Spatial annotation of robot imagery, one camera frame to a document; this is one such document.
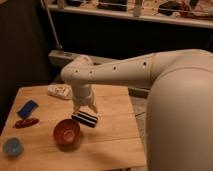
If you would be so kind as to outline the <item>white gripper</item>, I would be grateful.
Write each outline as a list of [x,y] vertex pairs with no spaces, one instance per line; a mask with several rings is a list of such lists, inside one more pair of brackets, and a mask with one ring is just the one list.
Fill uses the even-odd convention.
[[98,113],[94,103],[94,93],[89,84],[72,86],[73,114],[78,114],[81,106],[88,106],[95,114]]

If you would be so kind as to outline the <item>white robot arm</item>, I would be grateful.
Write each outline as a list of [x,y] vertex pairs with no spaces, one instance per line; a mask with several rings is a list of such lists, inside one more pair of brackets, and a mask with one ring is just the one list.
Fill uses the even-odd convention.
[[94,108],[93,84],[149,90],[146,150],[149,171],[213,171],[213,53],[165,51],[95,65],[86,55],[61,71],[74,110]]

